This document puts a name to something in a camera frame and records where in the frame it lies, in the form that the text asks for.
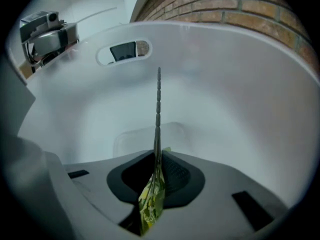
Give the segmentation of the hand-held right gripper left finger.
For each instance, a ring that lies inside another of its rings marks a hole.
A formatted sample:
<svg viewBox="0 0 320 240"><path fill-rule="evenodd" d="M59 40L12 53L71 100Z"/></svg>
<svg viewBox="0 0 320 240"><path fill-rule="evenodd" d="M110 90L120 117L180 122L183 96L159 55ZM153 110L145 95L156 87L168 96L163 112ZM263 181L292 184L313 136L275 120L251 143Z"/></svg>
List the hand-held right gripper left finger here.
<svg viewBox="0 0 320 240"><path fill-rule="evenodd" d="M117 226L140 235L138 198L154 169L152 150L107 160L66 164L71 180L102 215Z"/></svg>

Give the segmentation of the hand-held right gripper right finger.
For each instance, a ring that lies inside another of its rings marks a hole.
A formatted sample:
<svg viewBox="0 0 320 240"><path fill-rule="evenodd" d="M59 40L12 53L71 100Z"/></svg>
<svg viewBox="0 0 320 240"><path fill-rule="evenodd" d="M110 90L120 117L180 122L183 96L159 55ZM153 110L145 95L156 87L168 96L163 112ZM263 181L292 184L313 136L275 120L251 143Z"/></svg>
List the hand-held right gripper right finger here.
<svg viewBox="0 0 320 240"><path fill-rule="evenodd" d="M288 211L271 191L239 170L176 152L162 153L170 166L161 216L163 234L254 234Z"/></svg>

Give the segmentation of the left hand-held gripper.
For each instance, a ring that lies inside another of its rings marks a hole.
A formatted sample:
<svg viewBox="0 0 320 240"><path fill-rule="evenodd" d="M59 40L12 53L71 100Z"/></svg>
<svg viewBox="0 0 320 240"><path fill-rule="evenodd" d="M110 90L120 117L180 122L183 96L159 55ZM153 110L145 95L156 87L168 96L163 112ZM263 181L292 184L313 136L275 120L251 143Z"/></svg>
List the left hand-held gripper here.
<svg viewBox="0 0 320 240"><path fill-rule="evenodd" d="M19 32L25 57L30 57L32 44L37 57L64 51L79 41L78 25L59 20L57 11L40 11L20 20Z"/></svg>

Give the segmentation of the yellow flowers bunch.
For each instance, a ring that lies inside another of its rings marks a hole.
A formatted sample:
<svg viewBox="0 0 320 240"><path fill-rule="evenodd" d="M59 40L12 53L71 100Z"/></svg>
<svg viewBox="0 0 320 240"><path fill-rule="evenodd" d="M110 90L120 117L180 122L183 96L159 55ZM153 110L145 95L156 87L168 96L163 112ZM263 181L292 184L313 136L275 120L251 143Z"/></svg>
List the yellow flowers bunch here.
<svg viewBox="0 0 320 240"><path fill-rule="evenodd" d="M157 69L156 118L154 132L153 173L138 198L139 231L144 235L159 219L164 210L165 179L162 170L161 149L161 68Z"/></svg>

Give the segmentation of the white plastic tub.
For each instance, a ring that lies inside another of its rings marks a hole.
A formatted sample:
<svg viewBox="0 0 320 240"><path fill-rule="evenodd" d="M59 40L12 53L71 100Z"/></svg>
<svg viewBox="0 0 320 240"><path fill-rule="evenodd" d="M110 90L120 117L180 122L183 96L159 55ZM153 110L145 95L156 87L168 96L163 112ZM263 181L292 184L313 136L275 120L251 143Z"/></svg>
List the white plastic tub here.
<svg viewBox="0 0 320 240"><path fill-rule="evenodd" d="M247 29L132 23L95 33L26 81L0 56L0 126L65 165L161 145L234 167L295 205L320 159L320 81Z"/></svg>

